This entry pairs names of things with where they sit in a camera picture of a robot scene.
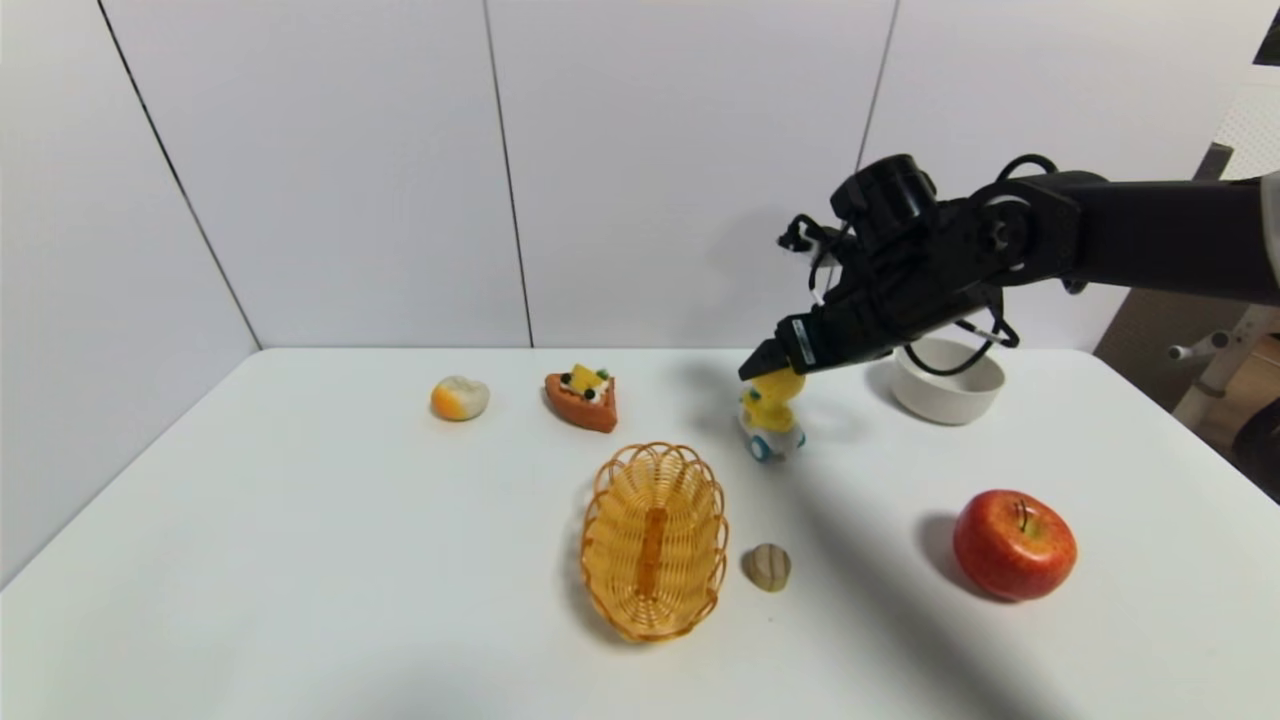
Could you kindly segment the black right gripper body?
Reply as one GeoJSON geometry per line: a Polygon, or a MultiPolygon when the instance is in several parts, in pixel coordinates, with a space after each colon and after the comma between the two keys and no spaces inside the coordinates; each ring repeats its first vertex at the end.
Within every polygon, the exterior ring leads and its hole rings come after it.
{"type": "Polygon", "coordinates": [[[905,325],[867,291],[832,290],[822,304],[780,322],[774,337],[805,375],[884,357],[905,343],[905,325]]]}

